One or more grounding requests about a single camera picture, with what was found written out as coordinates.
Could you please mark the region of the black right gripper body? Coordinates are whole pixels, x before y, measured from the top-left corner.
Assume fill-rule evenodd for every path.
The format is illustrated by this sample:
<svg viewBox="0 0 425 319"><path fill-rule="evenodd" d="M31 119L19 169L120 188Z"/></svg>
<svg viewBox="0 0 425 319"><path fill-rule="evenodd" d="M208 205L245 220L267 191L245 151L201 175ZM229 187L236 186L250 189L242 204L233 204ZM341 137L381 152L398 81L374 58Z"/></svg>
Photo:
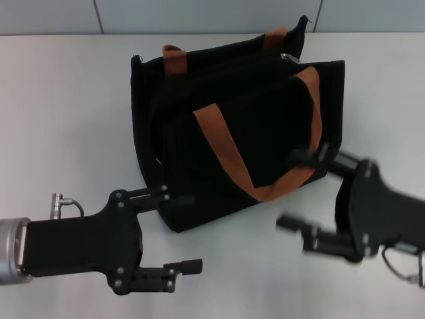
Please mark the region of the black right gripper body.
<svg viewBox="0 0 425 319"><path fill-rule="evenodd" d="M335 207L337 230L348 233L351 249L345 257L360 262L374 256L379 247L398 243L418 255L425 251L425 200L391 190L370 160L358 163L355 173L343 181Z"/></svg>

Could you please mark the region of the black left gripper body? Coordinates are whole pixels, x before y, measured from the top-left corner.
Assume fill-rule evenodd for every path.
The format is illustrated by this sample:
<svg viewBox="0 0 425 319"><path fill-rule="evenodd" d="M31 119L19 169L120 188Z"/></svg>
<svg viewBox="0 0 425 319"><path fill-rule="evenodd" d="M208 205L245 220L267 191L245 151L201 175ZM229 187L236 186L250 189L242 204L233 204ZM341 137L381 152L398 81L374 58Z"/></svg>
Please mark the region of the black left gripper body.
<svg viewBox="0 0 425 319"><path fill-rule="evenodd" d="M126 295L141 261L141 240L130 193L120 189L94 215L30 222L23 268L35 278L100 272L116 294Z"/></svg>

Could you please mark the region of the black food bag orange handles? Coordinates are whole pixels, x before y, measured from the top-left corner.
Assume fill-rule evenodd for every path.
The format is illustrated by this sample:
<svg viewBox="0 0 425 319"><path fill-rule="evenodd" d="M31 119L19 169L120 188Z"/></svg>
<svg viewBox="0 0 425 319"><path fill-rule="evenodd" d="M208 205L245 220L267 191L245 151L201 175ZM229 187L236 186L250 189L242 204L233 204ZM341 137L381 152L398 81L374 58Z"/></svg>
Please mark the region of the black food bag orange handles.
<svg viewBox="0 0 425 319"><path fill-rule="evenodd" d="M345 63L293 65L309 20L292 30L187 52L131 59L131 112L138 164L148 187L166 185L193 206L161 209L180 233L273 201L325 175L288 161L342 140Z"/></svg>

